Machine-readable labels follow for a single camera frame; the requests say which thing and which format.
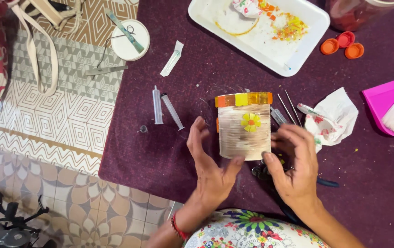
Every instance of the floral tile floor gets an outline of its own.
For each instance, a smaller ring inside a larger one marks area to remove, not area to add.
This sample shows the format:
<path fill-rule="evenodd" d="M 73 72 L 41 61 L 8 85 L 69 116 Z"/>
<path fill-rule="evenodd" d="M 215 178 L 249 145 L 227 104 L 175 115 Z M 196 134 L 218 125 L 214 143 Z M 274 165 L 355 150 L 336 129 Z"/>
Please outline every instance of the floral tile floor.
<path fill-rule="evenodd" d="M 29 222 L 43 230 L 34 247 L 42 247 L 49 238 L 58 248 L 144 247 L 173 205 L 137 189 L 1 150 L 0 191 L 4 207 L 19 203 L 20 216 L 37 211 L 39 195 L 50 208 Z"/>

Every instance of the purple table cover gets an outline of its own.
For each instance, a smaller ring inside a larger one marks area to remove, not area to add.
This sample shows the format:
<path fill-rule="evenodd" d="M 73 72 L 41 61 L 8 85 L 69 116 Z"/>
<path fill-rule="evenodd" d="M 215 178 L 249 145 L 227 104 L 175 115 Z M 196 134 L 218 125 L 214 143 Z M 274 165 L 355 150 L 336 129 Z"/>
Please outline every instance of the purple table cover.
<path fill-rule="evenodd" d="M 322 7 L 324 1 L 312 1 Z M 274 93 L 273 107 L 284 111 L 276 97 L 287 90 L 294 103 L 314 107 L 340 87 L 359 110 L 353 133 L 339 145 L 318 153 L 319 172 L 341 187 L 318 185 L 325 207 L 368 247 L 394 247 L 394 138 L 375 125 L 361 91 L 394 80 L 394 10 L 356 32 L 365 47 L 359 59 L 349 60 L 340 49 L 321 54 L 319 45 L 338 32 L 329 29 L 301 70 L 283 78 L 194 23 L 187 14 L 190 0 L 145 0 L 137 15 L 150 32 L 151 45 L 143 58 L 128 62 L 110 125 L 99 176 L 107 181 L 184 202 L 196 186 L 193 160 L 186 147 L 189 128 L 201 115 L 212 133 L 207 152 L 218 155 L 214 97 L 249 89 Z M 167 77 L 159 73 L 176 40 L 182 57 Z M 168 96 L 185 129 L 178 131 L 165 105 L 163 125 L 154 125 L 151 91 Z M 138 132 L 145 125 L 148 132 Z M 257 162 L 247 162 L 228 199 L 220 207 L 281 213 L 268 195 L 266 183 L 252 176 Z"/>

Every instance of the woman's left hand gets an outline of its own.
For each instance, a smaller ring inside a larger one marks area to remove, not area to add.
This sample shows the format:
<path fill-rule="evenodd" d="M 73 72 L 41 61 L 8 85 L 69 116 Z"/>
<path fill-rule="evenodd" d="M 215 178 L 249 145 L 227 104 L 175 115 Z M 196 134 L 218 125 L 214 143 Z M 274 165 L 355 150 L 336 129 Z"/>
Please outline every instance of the woman's left hand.
<path fill-rule="evenodd" d="M 186 145 L 195 161 L 197 188 L 188 201 L 201 204 L 203 211 L 211 212 L 228 197 L 244 157 L 234 157 L 225 168 L 219 168 L 215 161 L 203 151 L 202 140 L 209 136 L 204 119 L 199 116 L 189 133 Z"/>

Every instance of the floral dress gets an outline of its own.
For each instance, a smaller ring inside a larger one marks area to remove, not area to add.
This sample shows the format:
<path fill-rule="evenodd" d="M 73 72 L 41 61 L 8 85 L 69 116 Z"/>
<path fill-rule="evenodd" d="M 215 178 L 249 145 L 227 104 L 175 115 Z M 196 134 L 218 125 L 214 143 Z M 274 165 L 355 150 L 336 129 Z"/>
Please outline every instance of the floral dress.
<path fill-rule="evenodd" d="M 214 212 L 184 248 L 329 248 L 306 229 L 241 209 Z"/>

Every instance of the woman's right hand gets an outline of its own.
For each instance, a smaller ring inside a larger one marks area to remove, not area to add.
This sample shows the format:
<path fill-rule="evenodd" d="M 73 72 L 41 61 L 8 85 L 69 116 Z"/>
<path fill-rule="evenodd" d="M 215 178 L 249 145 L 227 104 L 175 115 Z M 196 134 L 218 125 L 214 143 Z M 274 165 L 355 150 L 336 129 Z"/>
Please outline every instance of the woman's right hand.
<path fill-rule="evenodd" d="M 318 161 L 313 135 L 296 125 L 283 124 L 276 133 L 272 133 L 272 147 L 286 152 L 294 166 L 294 169 L 284 172 L 275 154 L 264 154 L 264 161 L 282 200 L 298 216 L 322 207 L 316 196 Z"/>

